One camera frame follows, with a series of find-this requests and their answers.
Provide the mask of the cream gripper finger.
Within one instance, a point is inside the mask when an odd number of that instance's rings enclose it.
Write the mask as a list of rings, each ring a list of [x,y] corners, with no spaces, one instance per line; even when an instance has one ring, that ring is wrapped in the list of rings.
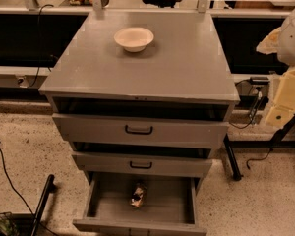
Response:
[[[256,50],[262,54],[276,53],[278,50],[278,39],[281,33],[281,28],[274,29],[269,33],[256,47]]]

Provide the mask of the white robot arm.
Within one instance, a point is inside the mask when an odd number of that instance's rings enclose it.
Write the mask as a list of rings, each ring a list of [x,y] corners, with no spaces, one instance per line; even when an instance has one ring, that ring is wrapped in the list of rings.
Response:
[[[275,127],[283,127],[295,114],[295,9],[282,25],[273,30],[256,47],[262,54],[277,54],[277,59],[288,66],[279,78],[271,107],[265,122]]]

